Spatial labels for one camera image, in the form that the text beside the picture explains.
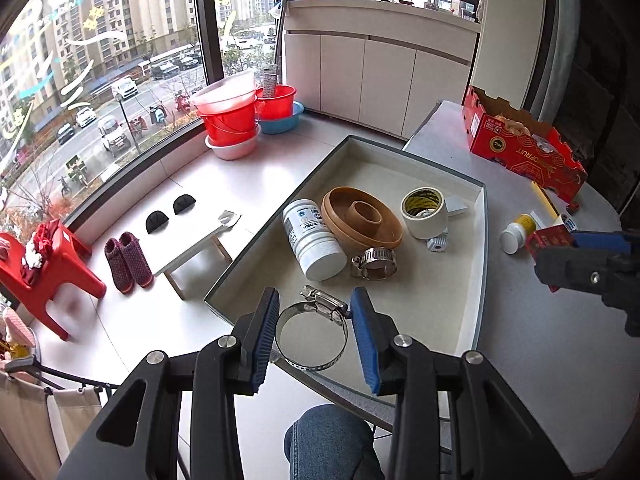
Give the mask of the red patterned card box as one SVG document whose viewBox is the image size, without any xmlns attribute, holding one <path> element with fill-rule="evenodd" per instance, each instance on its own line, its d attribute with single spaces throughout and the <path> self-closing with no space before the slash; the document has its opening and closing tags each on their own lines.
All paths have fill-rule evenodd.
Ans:
<svg viewBox="0 0 640 480">
<path fill-rule="evenodd" d="M 534 260 L 538 281 L 557 292 L 565 280 L 566 258 L 577 247 L 565 226 L 538 229 L 526 238 L 525 248 Z"/>
</svg>

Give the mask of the yellow utility knife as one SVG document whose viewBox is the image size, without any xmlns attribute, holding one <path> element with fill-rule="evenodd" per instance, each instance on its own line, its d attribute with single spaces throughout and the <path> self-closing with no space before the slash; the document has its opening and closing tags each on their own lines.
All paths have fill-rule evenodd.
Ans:
<svg viewBox="0 0 640 480">
<path fill-rule="evenodd" d="M 551 198 L 546 193 L 546 191 L 543 188 L 541 188 L 539 184 L 535 181 L 530 182 L 530 185 L 532 186 L 534 193 L 538 197 L 538 200 L 540 200 L 541 203 L 544 205 L 544 208 L 546 208 L 546 211 L 548 212 L 548 215 L 550 216 L 550 218 L 553 220 L 558 218 L 560 215 L 560 212 L 556 209 L 555 204 L 552 202 Z"/>
</svg>

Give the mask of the small yellow cap bottle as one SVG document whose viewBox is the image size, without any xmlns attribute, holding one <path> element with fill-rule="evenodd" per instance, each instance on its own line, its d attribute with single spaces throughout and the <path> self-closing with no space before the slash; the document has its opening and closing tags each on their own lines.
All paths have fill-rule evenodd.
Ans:
<svg viewBox="0 0 640 480">
<path fill-rule="evenodd" d="M 518 218 L 510 222 L 500 233 L 499 242 L 501 249 L 508 255 L 516 254 L 525 246 L 529 235 L 537 229 L 536 222 L 530 214 L 520 214 Z"/>
</svg>

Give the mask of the white tape roll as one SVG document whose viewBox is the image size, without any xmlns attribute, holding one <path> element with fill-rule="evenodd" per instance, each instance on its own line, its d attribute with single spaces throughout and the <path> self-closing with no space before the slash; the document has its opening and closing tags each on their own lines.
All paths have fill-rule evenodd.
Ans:
<svg viewBox="0 0 640 480">
<path fill-rule="evenodd" d="M 415 188 L 402 199 L 400 212 L 409 233 L 418 240 L 439 237 L 448 229 L 446 200 L 437 188 Z"/>
</svg>

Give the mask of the metal hose clamp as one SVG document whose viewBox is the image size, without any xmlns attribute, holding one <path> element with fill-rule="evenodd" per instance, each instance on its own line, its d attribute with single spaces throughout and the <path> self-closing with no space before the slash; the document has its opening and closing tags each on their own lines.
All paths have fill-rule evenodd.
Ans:
<svg viewBox="0 0 640 480">
<path fill-rule="evenodd" d="M 352 317 L 345 301 L 311 285 L 300 292 L 302 300 L 279 315 L 274 343 L 289 366 L 318 373 L 334 366 L 349 341 Z"/>
<path fill-rule="evenodd" d="M 393 249 L 371 247 L 350 259 L 350 275 L 367 281 L 382 281 L 398 269 Z"/>
</svg>

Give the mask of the white supplement jar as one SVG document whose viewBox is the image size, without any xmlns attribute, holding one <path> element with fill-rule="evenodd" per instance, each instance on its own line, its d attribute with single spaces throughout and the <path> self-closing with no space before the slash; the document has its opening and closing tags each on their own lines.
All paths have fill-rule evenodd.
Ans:
<svg viewBox="0 0 640 480">
<path fill-rule="evenodd" d="M 305 278 L 322 282 L 342 272 L 347 256 L 313 200 L 294 200 L 282 211 L 288 242 Z"/>
</svg>

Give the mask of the small white box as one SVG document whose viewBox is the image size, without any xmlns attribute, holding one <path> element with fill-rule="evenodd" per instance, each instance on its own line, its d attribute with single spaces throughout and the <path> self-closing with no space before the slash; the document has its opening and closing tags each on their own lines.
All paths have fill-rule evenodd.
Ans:
<svg viewBox="0 0 640 480">
<path fill-rule="evenodd" d="M 445 205 L 448 211 L 448 217 L 454 218 L 462 216 L 468 212 L 468 206 L 459 196 L 448 196 L 445 198 Z"/>
</svg>

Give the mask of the jeans knee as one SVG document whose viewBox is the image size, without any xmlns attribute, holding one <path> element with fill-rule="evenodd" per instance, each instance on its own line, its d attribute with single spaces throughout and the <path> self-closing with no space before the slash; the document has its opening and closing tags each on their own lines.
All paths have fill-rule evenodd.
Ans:
<svg viewBox="0 0 640 480">
<path fill-rule="evenodd" d="M 310 408 L 284 436 L 288 478 L 384 479 L 373 442 L 369 424 L 344 408 Z"/>
</svg>

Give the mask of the left purple slipper boot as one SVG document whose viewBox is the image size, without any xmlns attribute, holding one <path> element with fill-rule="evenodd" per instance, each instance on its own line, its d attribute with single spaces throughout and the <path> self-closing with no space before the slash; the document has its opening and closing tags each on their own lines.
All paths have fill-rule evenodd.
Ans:
<svg viewBox="0 0 640 480">
<path fill-rule="evenodd" d="M 122 254 L 122 245 L 116 238 L 110 238 L 106 242 L 104 255 L 116 289 L 123 295 L 129 294 L 134 288 L 134 279 Z"/>
</svg>

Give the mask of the red plastic stool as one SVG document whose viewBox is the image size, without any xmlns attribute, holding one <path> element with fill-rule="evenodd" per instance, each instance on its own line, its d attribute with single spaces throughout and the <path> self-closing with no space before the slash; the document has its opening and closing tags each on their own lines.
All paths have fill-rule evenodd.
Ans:
<svg viewBox="0 0 640 480">
<path fill-rule="evenodd" d="M 85 264 L 92 251 L 58 220 L 45 223 L 41 233 L 48 232 L 51 241 L 47 257 L 37 269 L 32 284 L 24 277 L 26 247 L 10 233 L 1 234 L 1 285 L 26 310 L 62 340 L 68 333 L 47 311 L 47 304 L 64 284 L 72 284 L 94 298 L 102 298 L 106 285 Z"/>
</svg>

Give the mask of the black shoe insert right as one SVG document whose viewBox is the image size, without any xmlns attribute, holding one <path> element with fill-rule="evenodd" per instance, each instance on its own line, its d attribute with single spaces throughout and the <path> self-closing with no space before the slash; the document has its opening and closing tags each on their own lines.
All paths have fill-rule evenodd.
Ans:
<svg viewBox="0 0 640 480">
<path fill-rule="evenodd" d="M 190 210 L 196 203 L 196 199 L 190 194 L 178 196 L 172 203 L 174 214 L 183 214 Z"/>
</svg>

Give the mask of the grey shallow tray box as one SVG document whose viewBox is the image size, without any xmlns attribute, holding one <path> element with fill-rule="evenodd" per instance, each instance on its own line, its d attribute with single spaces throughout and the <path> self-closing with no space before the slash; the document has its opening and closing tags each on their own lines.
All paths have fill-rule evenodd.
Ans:
<svg viewBox="0 0 640 480">
<path fill-rule="evenodd" d="M 367 289 L 378 312 L 427 348 L 477 345 L 485 299 L 485 185 L 390 146 L 349 136 L 279 207 L 206 295 L 230 322 L 272 287 L 277 364 L 314 391 L 390 428 L 395 401 L 363 376 L 348 314 L 314 301 Z"/>
</svg>

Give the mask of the white basin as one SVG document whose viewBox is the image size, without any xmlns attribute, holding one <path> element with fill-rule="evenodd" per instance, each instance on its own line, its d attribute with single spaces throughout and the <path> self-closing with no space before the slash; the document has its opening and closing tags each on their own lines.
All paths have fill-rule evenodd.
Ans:
<svg viewBox="0 0 640 480">
<path fill-rule="evenodd" d="M 206 148 L 212 150 L 218 158 L 223 160 L 235 160 L 243 158 L 256 150 L 258 139 L 261 133 L 262 127 L 257 126 L 254 129 L 254 134 L 248 140 L 237 144 L 215 146 L 214 144 L 211 144 L 209 142 L 208 136 L 206 136 L 206 138 L 204 139 L 204 143 L 206 145 Z"/>
</svg>

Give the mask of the red bucket with clear basin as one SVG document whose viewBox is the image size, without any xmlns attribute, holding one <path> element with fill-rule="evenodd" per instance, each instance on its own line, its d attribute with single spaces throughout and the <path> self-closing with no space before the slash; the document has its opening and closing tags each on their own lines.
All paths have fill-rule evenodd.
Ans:
<svg viewBox="0 0 640 480">
<path fill-rule="evenodd" d="M 229 146 L 254 136 L 256 90 L 254 72 L 244 70 L 192 94 L 190 102 L 203 119 L 210 144 Z"/>
</svg>

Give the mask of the blue basin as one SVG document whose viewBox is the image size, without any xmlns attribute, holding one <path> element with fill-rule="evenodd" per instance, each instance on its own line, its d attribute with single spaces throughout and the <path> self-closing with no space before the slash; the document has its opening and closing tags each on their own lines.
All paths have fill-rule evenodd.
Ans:
<svg viewBox="0 0 640 480">
<path fill-rule="evenodd" d="M 293 113 L 291 116 L 281 119 L 269 119 L 260 120 L 258 124 L 262 127 L 263 134 L 275 134 L 286 133 L 297 127 L 299 118 L 302 116 L 305 107 L 301 102 L 295 101 L 293 103 Z"/>
</svg>

